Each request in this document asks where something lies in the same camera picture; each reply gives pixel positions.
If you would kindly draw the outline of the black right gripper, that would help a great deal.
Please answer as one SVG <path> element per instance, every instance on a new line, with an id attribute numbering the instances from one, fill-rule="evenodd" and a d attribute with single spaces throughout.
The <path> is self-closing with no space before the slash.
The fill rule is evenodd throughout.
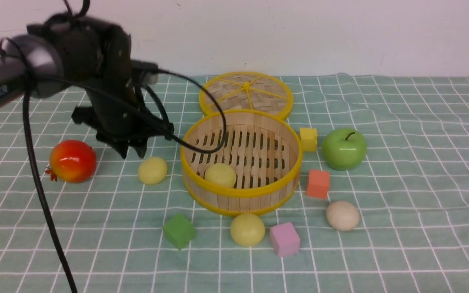
<path id="1" fill-rule="evenodd" d="M 97 29 L 101 39 L 102 61 L 95 77 L 84 82 L 91 106 L 76 107 L 71 118 L 96 131 L 98 141 L 112 144 L 125 159 L 129 144 L 139 158 L 145 158 L 147 141 L 162 136 L 167 140 L 174 134 L 173 123 L 150 87 L 147 92 L 155 101 L 161 117 L 146 107 L 142 87 L 158 78 L 154 63 L 131 59 L 131 37 L 115 24 Z"/>

